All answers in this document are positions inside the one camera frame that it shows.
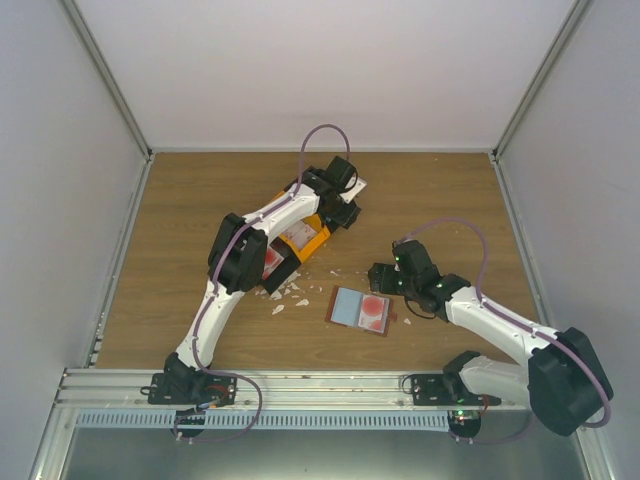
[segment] ventilation grate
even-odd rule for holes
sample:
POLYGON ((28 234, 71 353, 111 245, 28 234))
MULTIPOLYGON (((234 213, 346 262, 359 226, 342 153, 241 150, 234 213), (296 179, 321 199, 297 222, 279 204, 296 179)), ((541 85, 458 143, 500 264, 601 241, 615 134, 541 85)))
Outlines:
MULTIPOLYGON (((181 428, 240 429, 251 412, 207 412, 204 425, 181 428)), ((175 410, 83 410, 77 426, 86 428, 171 428, 175 410)), ((447 412, 263 411, 254 428, 263 430, 431 430, 447 431, 447 412)))

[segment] white enclosure wall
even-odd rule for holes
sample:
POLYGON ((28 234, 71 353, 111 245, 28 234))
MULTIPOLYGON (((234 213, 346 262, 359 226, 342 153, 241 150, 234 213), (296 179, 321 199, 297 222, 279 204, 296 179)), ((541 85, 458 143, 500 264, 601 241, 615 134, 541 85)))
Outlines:
POLYGON ((488 151, 572 3, 78 0, 156 150, 488 151))
POLYGON ((613 385, 620 477, 640 457, 640 2, 596 1, 502 159, 558 326, 613 385))
POLYGON ((57 2, 0 2, 0 49, 0 476, 19 479, 82 364, 143 158, 57 2))

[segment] metal frame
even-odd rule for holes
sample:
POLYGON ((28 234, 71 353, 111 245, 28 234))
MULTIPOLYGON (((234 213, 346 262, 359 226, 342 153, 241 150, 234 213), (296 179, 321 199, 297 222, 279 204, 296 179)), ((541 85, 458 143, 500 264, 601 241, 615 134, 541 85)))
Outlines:
MULTIPOLYGON (((88 56, 93 61, 105 84, 105 88, 112 96, 139 149, 148 160, 148 163, 144 165, 141 171, 133 194, 112 262, 110 278, 105 287, 104 301, 98 315, 99 318, 96 321, 96 335, 91 344, 91 352, 87 356, 87 366, 91 366, 97 357, 97 350, 99 349, 118 277, 131 239, 136 215, 151 169, 153 155, 76 2, 74 0, 58 1, 85 47, 88 56)), ((508 179, 500 166, 500 158, 590 4, 591 0, 576 0, 574 2, 541 66, 498 141, 495 150, 489 155, 512 224, 519 253, 523 260, 538 318, 544 324, 549 324, 550 318, 545 307, 547 302, 543 293, 542 283, 540 282, 533 257, 530 254, 517 206, 514 204, 510 194, 508 179)), ((162 148, 160 151, 171 152, 177 150, 162 148)), ((243 149, 243 151, 257 151, 257 149, 243 149)), ((429 151, 448 152, 452 150, 434 151, 430 149, 429 151)), ((467 149, 466 151, 486 153, 482 149, 467 149)), ((130 412, 136 414, 142 412, 152 414, 154 412, 155 414, 168 412, 171 415, 175 411, 175 406, 172 409, 170 408, 171 406, 167 408, 167 406, 155 407, 148 405, 146 397, 140 394, 140 387, 149 383, 153 373, 155 372, 150 370, 68 370, 61 381, 30 478, 59 479, 61 477, 66 457, 73 442, 73 433, 78 426, 78 419, 80 418, 83 422, 80 425, 86 425, 88 420, 85 414, 88 411, 96 412, 93 409, 97 408, 99 411, 120 414, 123 412, 124 414, 130 414, 130 412)), ((401 380, 406 375, 416 372, 255 371, 241 373, 250 376, 259 383, 263 388, 265 408, 269 412, 276 412, 276 414, 278 412, 294 412, 299 416, 308 412, 324 412, 328 415, 342 412, 350 412, 351 414, 376 412, 383 416, 402 414, 406 415, 407 418, 416 418, 425 414, 441 414, 449 410, 449 407, 413 406, 411 396, 402 391, 401 380)), ((222 412, 223 416, 233 414, 246 415, 247 410, 252 410, 252 406, 256 402, 255 392, 250 386, 243 385, 243 382, 240 382, 238 387, 236 404, 231 407, 225 407, 225 409, 215 412, 216 414, 222 412)), ((522 407, 509 404, 503 404, 500 407, 495 407, 495 409, 502 411, 523 410, 522 407)), ((107 418, 100 415, 98 417, 102 418, 103 421, 107 418)), ((109 424, 109 421, 113 420, 113 418, 115 417, 108 417, 106 423, 109 424)), ((115 420, 111 421, 108 426, 115 428, 114 422, 115 420)), ((609 450, 603 447, 602 433, 580 429, 576 438, 578 449, 583 453, 583 459, 590 477, 593 480, 614 478, 609 450)))
MULTIPOLYGON (((144 408, 183 409, 183 405, 149 405, 140 388, 148 386, 155 370, 73 369, 65 372, 56 408, 144 408)), ((254 380, 269 410, 323 411, 448 411, 453 406, 413 405, 411 394, 402 390, 402 380, 416 372, 405 371, 239 371, 254 380)), ((238 381, 235 404, 225 410, 246 411, 257 405, 252 386, 238 381)), ((465 407, 479 410, 482 407, 465 407)), ((503 402, 495 411, 522 411, 524 407, 503 402)))
POLYGON ((500 157, 513 138, 513 135, 518 129, 518 125, 520 125, 520 122, 529 110, 534 98, 538 95, 538 92, 542 88, 545 80, 549 77, 549 74, 560 58, 560 55, 569 44, 571 37, 573 37, 576 28, 584 18, 584 15, 587 13, 587 9, 591 3, 592 0, 575 0, 573 2, 569 13, 560 27, 560 30, 553 39, 553 42, 551 43, 549 50, 547 50, 538 70, 533 76, 531 83, 529 83, 522 100, 520 100, 520 103, 509 120, 504 133, 500 137, 500 140, 498 140, 496 148, 493 151, 498 161, 500 161, 500 157))
POLYGON ((62 6, 63 11, 67 16, 69 23, 71 24, 71 27, 78 35, 82 46, 85 48, 87 56, 91 59, 94 66, 96 67, 98 75, 102 79, 105 88, 116 104, 120 115, 122 115, 122 119, 127 124, 127 127, 129 128, 133 139, 138 144, 138 148, 142 152, 142 155, 147 160, 149 160, 152 154, 151 147, 145 140, 138 122, 133 116, 133 113, 131 112, 127 101, 125 100, 124 95, 122 94, 122 91, 118 86, 118 83, 111 73, 109 65, 102 56, 102 52, 100 51, 100 48, 98 47, 98 44, 93 37, 91 30, 87 26, 80 7, 78 7, 75 0, 58 0, 58 2, 62 6))
MULTIPOLYGON (((167 428, 180 405, 149 405, 140 388, 155 370, 70 369, 62 377, 30 479, 61 478, 76 428, 167 428)), ((402 381, 405 371, 241 371, 263 393, 261 429, 448 431, 454 406, 414 406, 402 381)), ((214 410, 204 426, 238 428, 257 405, 253 387, 240 380, 235 404, 214 410)), ((465 410, 482 407, 466 406, 465 410)), ((497 412, 524 411, 503 403, 497 412)))
POLYGON ((120 238, 116 244, 116 250, 111 261, 111 267, 109 268, 109 276, 102 292, 103 301, 94 320, 94 325, 96 325, 94 335, 91 338, 88 350, 82 357, 85 359, 85 368, 93 367, 98 359, 105 325, 109 318, 109 312, 111 311, 111 306, 113 304, 116 287, 118 286, 118 280, 120 279, 120 272, 122 271, 122 266, 127 255, 129 242, 131 241, 138 211, 140 210, 140 203, 142 202, 142 197, 147 186, 147 181, 149 180, 154 159, 155 155, 152 155, 149 160, 143 164, 138 175, 138 181, 136 182, 136 186, 131 195, 131 201, 127 208, 124 225, 120 231, 120 238))

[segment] metal corner post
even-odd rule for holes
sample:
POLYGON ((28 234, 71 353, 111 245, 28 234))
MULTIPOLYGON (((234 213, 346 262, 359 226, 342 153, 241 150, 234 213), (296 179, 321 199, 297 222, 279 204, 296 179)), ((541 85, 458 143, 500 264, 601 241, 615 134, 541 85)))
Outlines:
POLYGON ((151 155, 149 161, 142 165, 135 188, 131 194, 129 207, 124 218, 122 229, 120 230, 120 237, 118 238, 118 243, 116 244, 116 249, 111 260, 111 266, 109 267, 109 276, 107 277, 102 291, 102 303, 100 304, 100 308, 94 321, 96 329, 90 339, 89 349, 85 351, 85 355, 82 357, 84 359, 85 367, 93 367, 97 360, 105 325, 109 318, 109 312, 111 311, 111 305, 116 293, 120 272, 122 271, 122 266, 127 255, 131 236, 133 235, 136 218, 138 216, 138 211, 140 210, 140 203, 142 202, 145 187, 147 186, 147 180, 149 179, 154 158, 155 155, 151 155))
POLYGON ((511 116, 509 123, 507 123, 507 127, 502 133, 500 140, 498 140, 496 148, 493 151, 496 161, 500 161, 500 158, 507 148, 507 145, 518 129, 518 125, 526 115, 533 100, 544 85, 545 80, 549 77, 549 74, 560 58, 560 55, 569 44, 571 37, 575 33, 578 25, 580 25, 580 22, 584 18, 592 2, 593 0, 575 0, 573 2, 569 13, 564 19, 562 26, 560 27, 560 30, 558 30, 556 37, 553 39, 551 46, 542 59, 540 67, 538 67, 538 70, 533 76, 531 83, 529 83, 529 86, 527 87, 522 100, 520 100, 516 111, 511 116))
POLYGON ((105 88, 109 91, 111 98, 116 104, 116 108, 120 112, 122 119, 127 124, 129 131, 135 142, 138 144, 138 148, 142 152, 144 158, 148 161, 151 157, 151 147, 147 143, 142 134, 142 130, 136 122, 127 101, 124 98, 124 95, 120 91, 120 87, 113 77, 111 70, 109 69, 109 65, 104 59, 98 44, 85 21, 80 8, 78 7, 75 0, 58 0, 62 10, 66 14, 69 23, 71 24, 73 30, 78 35, 82 46, 85 48, 87 55, 93 62, 96 70, 102 81, 104 82, 105 88))

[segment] black plastic part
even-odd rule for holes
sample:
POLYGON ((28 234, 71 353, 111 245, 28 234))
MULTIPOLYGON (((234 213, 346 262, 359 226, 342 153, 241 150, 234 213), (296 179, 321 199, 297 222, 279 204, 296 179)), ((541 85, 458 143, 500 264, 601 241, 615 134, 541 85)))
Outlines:
POLYGON ((385 263, 374 263, 367 272, 369 277, 369 289, 373 293, 382 293, 383 295, 402 295, 400 291, 399 281, 400 272, 393 265, 385 263))
MULTIPOLYGON (((313 190, 319 197, 318 215, 322 223, 337 227, 349 228, 358 218, 360 207, 355 201, 346 203, 340 196, 346 190, 351 177, 356 174, 355 167, 341 157, 335 157, 326 170, 309 167, 302 174, 302 183, 313 190)), ((285 187, 289 190, 295 183, 285 187)))
POLYGON ((194 438, 204 432, 204 429, 200 428, 180 428, 183 425, 204 425, 204 415, 197 417, 187 416, 191 414, 192 412, 188 410, 176 412, 176 416, 179 417, 179 421, 175 429, 178 431, 178 433, 182 434, 182 438, 194 438))
POLYGON ((267 278, 260 280, 260 284, 267 292, 269 292, 269 295, 275 292, 280 285, 282 285, 285 280, 289 278, 291 274, 300 267, 300 265, 302 265, 302 262, 300 262, 300 259, 295 253, 293 253, 291 247, 281 239, 276 238, 271 242, 271 247, 282 255, 284 260, 267 278))
MULTIPOLYGON (((222 220, 209 253, 209 277, 213 275, 222 252, 231 242, 233 235, 244 224, 244 218, 234 213, 222 220)), ((225 286, 228 294, 238 290, 248 292, 258 285, 264 271, 267 241, 267 235, 253 227, 249 227, 238 238, 218 276, 218 281, 225 286)))
MULTIPOLYGON (((613 398, 611 384, 587 336, 576 328, 556 336, 587 364, 607 398, 613 398)), ((602 408, 602 401, 584 372, 553 345, 529 358, 529 397, 540 422, 561 436, 571 435, 602 408)))
POLYGON ((480 427, 482 427, 481 417, 460 420, 454 414, 449 415, 449 430, 458 437, 473 438, 480 433, 480 427))
POLYGON ((440 275, 427 250, 416 240, 394 244, 393 255, 397 270, 394 265, 382 263, 374 263, 369 269, 371 291, 402 295, 416 302, 422 311, 448 321, 446 302, 471 283, 458 275, 440 275))
POLYGON ((442 369, 443 373, 443 383, 451 398, 453 398, 456 402, 460 399, 468 398, 473 395, 467 387, 464 385, 464 382, 460 378, 460 372, 467 364, 467 362, 473 360, 476 357, 479 357, 480 353, 472 352, 467 350, 464 353, 461 353, 456 358, 451 360, 445 367, 442 369))
POLYGON ((356 167, 342 157, 335 156, 325 170, 327 180, 339 193, 347 191, 347 185, 356 174, 356 167))
POLYGON ((173 352, 165 360, 164 371, 151 377, 147 401, 151 405, 201 405, 216 402, 218 407, 233 405, 236 379, 216 377, 187 367, 173 352))
MULTIPOLYGON (((416 406, 455 406, 481 407, 484 400, 481 396, 466 391, 466 394, 452 395, 445 383, 445 376, 441 373, 418 373, 411 375, 411 394, 413 404, 416 406)), ((489 405, 497 406, 502 400, 487 395, 489 405)))

